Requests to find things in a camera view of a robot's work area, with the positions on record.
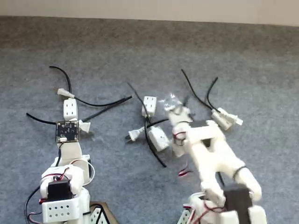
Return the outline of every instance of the white wire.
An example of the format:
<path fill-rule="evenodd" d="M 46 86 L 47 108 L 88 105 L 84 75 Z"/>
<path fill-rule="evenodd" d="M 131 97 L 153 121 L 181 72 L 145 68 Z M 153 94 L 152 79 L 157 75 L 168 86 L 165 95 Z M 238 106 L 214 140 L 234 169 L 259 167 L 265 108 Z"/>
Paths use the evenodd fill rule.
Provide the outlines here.
<path fill-rule="evenodd" d="M 79 160 L 82 160 L 82 161 L 86 162 L 86 163 L 87 163 L 88 165 L 90 165 L 91 168 L 93 169 L 93 175 L 92 175 L 92 177 L 89 179 L 89 181 L 88 181 L 87 183 L 85 183 L 85 184 L 82 185 L 82 186 L 84 187 L 84 186 L 90 184 L 91 181 L 93 181 L 94 176 L 95 176 L 95 169 L 94 169 L 93 165 L 92 165 L 90 162 L 88 162 L 88 161 L 86 161 L 86 160 L 83 160 L 83 159 L 75 159 L 75 160 L 73 160 L 72 162 L 70 162 L 70 164 L 73 164 L 74 162 L 77 162 L 77 161 L 79 161 Z"/>

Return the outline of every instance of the white plastic bracket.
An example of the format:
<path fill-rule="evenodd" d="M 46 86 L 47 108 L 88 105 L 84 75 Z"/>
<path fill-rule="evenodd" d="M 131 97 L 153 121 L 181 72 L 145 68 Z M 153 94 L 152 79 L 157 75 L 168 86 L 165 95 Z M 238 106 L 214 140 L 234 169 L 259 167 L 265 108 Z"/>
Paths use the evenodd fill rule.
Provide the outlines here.
<path fill-rule="evenodd" d="M 63 222 L 80 216 L 79 197 L 42 203 L 43 222 Z"/>
<path fill-rule="evenodd" d="M 184 210 L 177 224 L 187 224 L 189 217 L 190 217 L 190 212 L 188 210 Z"/>
<path fill-rule="evenodd" d="M 100 208 L 95 208 L 93 213 L 90 215 L 90 224 L 108 224 L 105 216 L 104 216 L 104 212 L 102 211 L 102 209 Z"/>

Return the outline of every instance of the white plug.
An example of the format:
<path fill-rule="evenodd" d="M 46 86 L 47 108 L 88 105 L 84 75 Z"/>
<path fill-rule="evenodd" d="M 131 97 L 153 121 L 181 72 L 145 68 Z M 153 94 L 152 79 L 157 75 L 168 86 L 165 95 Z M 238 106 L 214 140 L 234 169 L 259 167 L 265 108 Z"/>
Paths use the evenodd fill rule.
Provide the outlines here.
<path fill-rule="evenodd" d="M 78 119 L 78 108 L 75 99 L 69 98 L 64 101 L 64 119 L 66 121 Z"/>
<path fill-rule="evenodd" d="M 74 98 L 75 95 L 71 94 L 70 92 L 68 92 L 67 90 L 65 90 L 64 88 L 59 88 L 57 90 L 57 94 L 61 95 L 61 96 L 65 96 L 65 97 L 69 97 L 69 98 Z"/>
<path fill-rule="evenodd" d="M 212 110 L 212 118 L 215 122 L 222 127 L 225 131 L 228 130 L 233 124 L 226 120 L 218 111 Z"/>
<path fill-rule="evenodd" d="M 233 124 L 238 124 L 238 125 L 243 124 L 243 120 L 239 119 L 237 115 L 227 113 L 221 107 L 219 107 L 218 110 L 221 113 L 221 115 L 224 116 L 229 122 L 231 122 Z"/>
<path fill-rule="evenodd" d="M 158 152 L 166 149 L 170 145 L 168 137 L 160 127 L 152 126 L 150 128 L 149 139 Z"/>
<path fill-rule="evenodd" d="M 79 129 L 83 132 L 88 133 L 90 128 L 90 122 L 83 122 L 82 120 L 79 120 Z"/>
<path fill-rule="evenodd" d="M 149 116 L 153 117 L 155 115 L 155 112 L 156 112 L 157 97 L 145 96 L 144 99 L 143 99 L 143 103 L 144 103 L 144 105 L 146 107 L 146 110 L 149 113 Z M 144 106 L 142 106 L 141 114 L 145 118 L 147 117 L 145 109 L 144 109 Z"/>
<path fill-rule="evenodd" d="M 135 129 L 132 131 L 129 131 L 129 138 L 131 141 L 136 141 L 138 139 L 139 135 L 144 132 L 144 127 L 141 127 L 139 129 Z"/>
<path fill-rule="evenodd" d="M 218 111 L 213 109 L 212 118 L 225 131 L 228 130 L 234 124 L 238 124 L 238 125 L 243 124 L 243 120 L 239 119 L 237 115 L 227 113 L 222 108 L 218 108 Z"/>

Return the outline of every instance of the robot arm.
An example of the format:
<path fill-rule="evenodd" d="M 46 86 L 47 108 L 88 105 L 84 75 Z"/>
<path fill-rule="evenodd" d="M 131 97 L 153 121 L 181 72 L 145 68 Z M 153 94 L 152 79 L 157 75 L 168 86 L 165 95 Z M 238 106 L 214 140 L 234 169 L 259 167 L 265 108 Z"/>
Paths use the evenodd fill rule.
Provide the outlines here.
<path fill-rule="evenodd" d="M 189 109 L 183 106 L 169 111 L 169 120 L 173 126 L 173 151 L 176 156 L 184 153 L 191 155 L 199 171 L 201 189 L 204 192 L 204 197 L 190 197 L 193 214 L 190 213 L 189 217 L 196 216 L 198 221 L 204 224 L 266 224 L 263 208 L 252 206 L 251 200 L 258 201 L 262 196 L 261 187 L 252 173 L 245 167 L 245 163 L 236 157 L 215 122 L 208 120 L 196 123 L 189 114 Z M 248 207 L 245 210 L 242 205 L 238 208 L 238 203 L 243 203 L 241 198 L 235 196 L 232 199 L 231 195 L 225 194 L 216 180 L 216 172 L 223 172 L 237 183 L 246 186 L 243 187 L 243 191 L 240 190 L 248 199 Z M 210 208 L 221 209 L 221 212 Z"/>

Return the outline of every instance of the electrical plug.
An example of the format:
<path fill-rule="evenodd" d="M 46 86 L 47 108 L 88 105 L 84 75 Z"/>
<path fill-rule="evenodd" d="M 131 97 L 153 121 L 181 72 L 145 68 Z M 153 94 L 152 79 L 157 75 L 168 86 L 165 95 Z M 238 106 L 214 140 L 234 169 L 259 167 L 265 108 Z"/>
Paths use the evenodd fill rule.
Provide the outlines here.
<path fill-rule="evenodd" d="M 90 122 L 83 122 L 82 120 L 79 120 L 79 129 L 83 132 L 88 133 L 90 128 Z"/>
<path fill-rule="evenodd" d="M 67 90 L 65 90 L 64 88 L 59 88 L 57 90 L 57 94 L 61 95 L 61 96 L 65 96 L 65 97 L 69 97 L 69 98 L 75 98 L 74 94 L 71 94 L 70 92 L 68 92 Z"/>
<path fill-rule="evenodd" d="M 129 141 L 136 141 L 142 132 L 144 132 L 144 127 L 129 131 L 129 135 L 126 136 L 126 139 L 129 139 Z"/>
<path fill-rule="evenodd" d="M 218 108 L 218 111 L 231 123 L 233 124 L 238 124 L 238 125 L 242 125 L 243 124 L 243 120 L 239 119 L 237 115 L 234 114 L 230 114 L 227 113 L 225 110 L 223 110 L 222 108 Z"/>
<path fill-rule="evenodd" d="M 243 120 L 239 119 L 237 115 L 227 113 L 222 108 L 218 108 L 218 111 L 213 109 L 212 118 L 225 131 L 228 130 L 234 124 L 238 124 L 238 125 L 243 124 Z"/>

